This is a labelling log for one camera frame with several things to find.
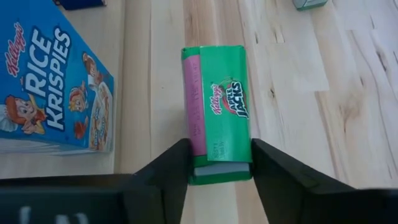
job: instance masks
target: green cereal box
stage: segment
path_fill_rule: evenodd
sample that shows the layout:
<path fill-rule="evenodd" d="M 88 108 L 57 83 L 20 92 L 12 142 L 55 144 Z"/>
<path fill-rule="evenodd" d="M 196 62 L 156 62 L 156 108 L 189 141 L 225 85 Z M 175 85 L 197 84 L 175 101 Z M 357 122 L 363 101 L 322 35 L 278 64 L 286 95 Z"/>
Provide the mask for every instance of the green cereal box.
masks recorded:
<path fill-rule="evenodd" d="M 324 6 L 328 0 L 293 0 L 294 5 L 299 11 Z"/>
<path fill-rule="evenodd" d="M 243 46 L 182 50 L 191 184 L 251 178 L 249 91 Z"/>

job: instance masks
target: blue cereal box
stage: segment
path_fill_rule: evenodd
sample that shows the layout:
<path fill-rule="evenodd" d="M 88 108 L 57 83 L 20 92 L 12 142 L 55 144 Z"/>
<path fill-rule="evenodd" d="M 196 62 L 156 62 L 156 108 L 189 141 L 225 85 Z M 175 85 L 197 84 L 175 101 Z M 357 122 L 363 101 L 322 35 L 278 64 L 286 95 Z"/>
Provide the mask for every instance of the blue cereal box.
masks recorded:
<path fill-rule="evenodd" d="M 50 0 L 0 7 L 0 152 L 106 152 L 114 80 Z"/>

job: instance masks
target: pink label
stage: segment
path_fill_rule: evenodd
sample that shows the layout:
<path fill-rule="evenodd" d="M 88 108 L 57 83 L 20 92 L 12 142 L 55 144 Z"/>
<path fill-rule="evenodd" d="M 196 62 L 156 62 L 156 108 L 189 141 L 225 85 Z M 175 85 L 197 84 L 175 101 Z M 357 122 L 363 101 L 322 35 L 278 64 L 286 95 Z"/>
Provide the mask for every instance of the pink label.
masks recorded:
<path fill-rule="evenodd" d="M 193 155 L 206 155 L 205 119 L 203 117 L 203 92 L 201 85 L 200 56 L 194 55 L 183 61 L 185 98 L 188 114 L 188 131 Z"/>

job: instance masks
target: cereal bowl image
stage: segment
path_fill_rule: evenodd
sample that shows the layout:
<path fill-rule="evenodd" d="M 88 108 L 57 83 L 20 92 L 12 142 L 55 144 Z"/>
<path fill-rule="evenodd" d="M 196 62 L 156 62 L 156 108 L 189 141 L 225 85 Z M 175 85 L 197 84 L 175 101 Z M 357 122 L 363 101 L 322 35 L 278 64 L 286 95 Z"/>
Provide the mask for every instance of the cereal bowl image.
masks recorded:
<path fill-rule="evenodd" d="M 113 97 L 104 82 L 98 86 L 91 112 L 89 147 L 106 152 L 112 150 L 112 105 Z"/>

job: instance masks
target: apple jacks logo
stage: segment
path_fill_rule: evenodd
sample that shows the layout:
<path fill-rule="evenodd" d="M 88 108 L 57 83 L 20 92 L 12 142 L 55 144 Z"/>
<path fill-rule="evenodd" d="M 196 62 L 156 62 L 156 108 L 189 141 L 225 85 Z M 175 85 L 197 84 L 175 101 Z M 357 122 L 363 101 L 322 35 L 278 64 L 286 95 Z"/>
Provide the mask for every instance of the apple jacks logo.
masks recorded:
<path fill-rule="evenodd" d="M 246 94 L 241 82 L 228 80 L 220 85 L 212 84 L 213 96 L 210 97 L 210 107 L 214 114 L 220 115 L 222 112 L 220 100 L 223 106 L 232 114 L 239 117 L 249 118 L 246 104 Z"/>

